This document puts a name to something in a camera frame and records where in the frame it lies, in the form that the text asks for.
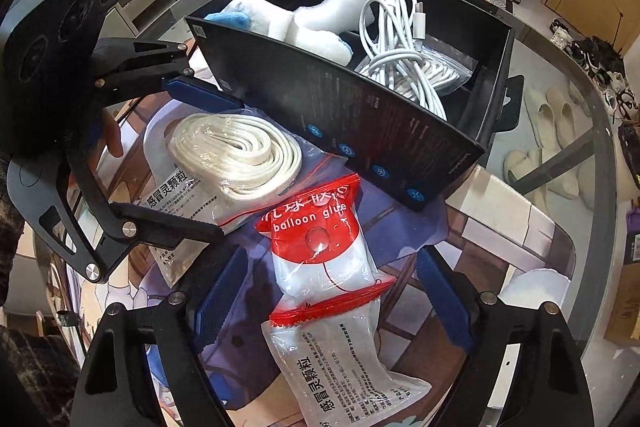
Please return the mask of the person's left hand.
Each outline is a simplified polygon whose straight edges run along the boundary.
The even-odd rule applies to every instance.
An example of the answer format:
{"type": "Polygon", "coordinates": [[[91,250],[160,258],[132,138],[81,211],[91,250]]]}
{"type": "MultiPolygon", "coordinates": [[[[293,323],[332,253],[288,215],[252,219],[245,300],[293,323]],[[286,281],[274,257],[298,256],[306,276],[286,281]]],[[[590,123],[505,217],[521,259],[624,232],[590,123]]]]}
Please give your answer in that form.
{"type": "Polygon", "coordinates": [[[103,140],[107,150],[114,157],[122,157],[122,135],[115,118],[106,108],[102,109],[103,140]]]}

